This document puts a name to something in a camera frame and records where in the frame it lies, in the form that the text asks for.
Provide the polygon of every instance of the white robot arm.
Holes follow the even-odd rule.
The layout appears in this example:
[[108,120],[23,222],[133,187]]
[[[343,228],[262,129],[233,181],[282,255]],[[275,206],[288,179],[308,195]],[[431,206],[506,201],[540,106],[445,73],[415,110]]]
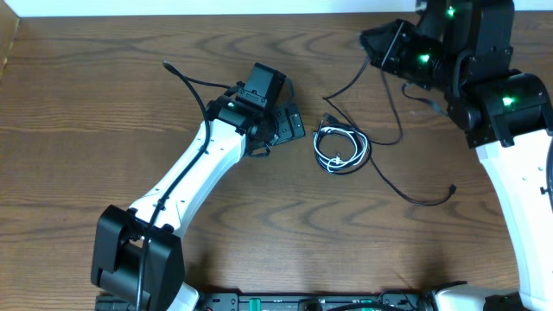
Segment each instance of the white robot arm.
[[[551,137],[545,130],[476,148],[492,180],[517,258],[519,294],[525,308],[553,310],[553,211],[546,169]],[[508,291],[459,285],[435,295],[439,310],[482,310],[486,297]]]
[[[305,131],[291,99],[275,106],[285,81],[290,97],[293,89],[273,68],[257,63],[245,85],[230,87],[189,79],[170,64],[164,66],[193,91],[205,121],[186,152],[150,191],[126,211],[115,206],[104,211],[96,230],[91,281],[126,301],[137,301],[140,309],[189,311],[198,292],[183,282],[181,242],[199,207],[242,156],[266,156],[270,146],[303,137]],[[204,111],[190,81],[227,91]],[[253,155],[258,149],[265,152]],[[142,249],[130,243],[139,238],[145,239]]]

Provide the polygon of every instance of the green terminal block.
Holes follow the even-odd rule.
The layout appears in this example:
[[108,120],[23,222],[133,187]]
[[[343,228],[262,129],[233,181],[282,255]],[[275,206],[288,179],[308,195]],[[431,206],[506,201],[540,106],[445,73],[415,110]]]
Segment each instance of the green terminal block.
[[[361,303],[372,303],[372,300],[370,299],[364,299],[361,301]],[[373,308],[362,308],[361,311],[374,311]]]
[[258,299],[258,298],[250,299],[250,311],[261,311],[261,299]]

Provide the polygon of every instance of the black metal bracket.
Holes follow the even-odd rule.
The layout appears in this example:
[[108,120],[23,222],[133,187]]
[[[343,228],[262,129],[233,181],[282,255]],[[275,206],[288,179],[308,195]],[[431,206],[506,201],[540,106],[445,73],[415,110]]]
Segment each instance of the black metal bracket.
[[[141,248],[131,243],[144,232],[145,224],[135,211],[108,206],[98,220],[91,282],[126,301],[137,297]],[[146,257],[142,306],[167,310],[184,282],[181,239],[172,228],[153,228]]]
[[492,295],[486,297],[483,311],[520,311],[528,310],[520,299],[519,292],[509,295]]
[[449,117],[465,131],[470,148],[495,141],[510,147],[515,136],[535,130],[553,135],[549,94],[529,73],[467,86],[461,98],[446,92],[446,100]]
[[276,105],[285,80],[283,73],[256,63],[236,98],[226,94],[207,105],[211,120],[217,118],[234,125],[247,136],[245,156],[268,156],[270,146],[305,136],[298,106],[291,100]]

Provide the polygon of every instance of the white wall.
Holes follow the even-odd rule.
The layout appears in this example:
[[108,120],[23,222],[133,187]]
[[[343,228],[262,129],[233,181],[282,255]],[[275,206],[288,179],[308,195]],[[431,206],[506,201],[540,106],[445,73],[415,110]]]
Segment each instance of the white wall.
[[[20,16],[136,16],[410,12],[416,0],[5,0]],[[553,10],[553,0],[515,0],[517,10]]]

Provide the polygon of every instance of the green led light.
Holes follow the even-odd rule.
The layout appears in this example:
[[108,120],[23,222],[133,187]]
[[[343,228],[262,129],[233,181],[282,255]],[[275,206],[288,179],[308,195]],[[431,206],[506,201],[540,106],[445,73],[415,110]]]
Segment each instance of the green led light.
[[418,58],[421,60],[421,62],[429,62],[429,60],[430,60],[430,55],[425,54],[425,55],[419,56]]
[[503,98],[503,105],[511,105],[515,102],[515,98]]
[[[372,300],[364,299],[361,301],[361,303],[372,303]],[[361,311],[374,311],[374,308],[362,308]]]
[[448,9],[448,16],[450,18],[453,18],[453,15],[455,15],[455,8],[450,6],[449,9]]
[[250,311],[261,311],[261,299],[251,298],[249,305]]

